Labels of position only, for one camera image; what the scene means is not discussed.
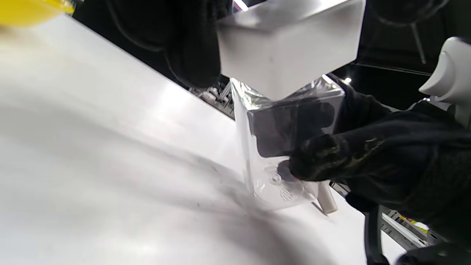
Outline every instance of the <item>white plastic rod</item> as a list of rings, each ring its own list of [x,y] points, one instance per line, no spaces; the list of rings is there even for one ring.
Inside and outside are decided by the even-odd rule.
[[[329,182],[329,180],[319,182],[319,193],[317,195],[317,201],[326,215],[338,210],[330,191]]]

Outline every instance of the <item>white box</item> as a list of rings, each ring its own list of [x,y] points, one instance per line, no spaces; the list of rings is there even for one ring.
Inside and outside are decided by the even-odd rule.
[[[222,73],[283,99],[357,57],[365,0],[268,0],[218,22]]]

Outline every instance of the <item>white table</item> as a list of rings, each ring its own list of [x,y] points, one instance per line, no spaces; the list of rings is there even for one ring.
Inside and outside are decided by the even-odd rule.
[[[342,197],[249,210],[240,168],[232,120],[71,18],[0,28],[0,264],[365,264]]]

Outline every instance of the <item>yellow object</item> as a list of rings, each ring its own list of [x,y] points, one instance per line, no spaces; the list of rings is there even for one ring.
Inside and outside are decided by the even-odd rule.
[[[0,0],[0,26],[33,26],[73,11],[68,0]]]

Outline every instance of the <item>white surface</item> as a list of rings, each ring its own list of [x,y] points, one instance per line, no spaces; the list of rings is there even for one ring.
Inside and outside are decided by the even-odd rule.
[[[0,38],[0,264],[365,264],[341,196],[250,210],[235,123],[85,27]]]
[[[219,21],[222,73],[283,99],[357,57],[365,0],[270,0]]]

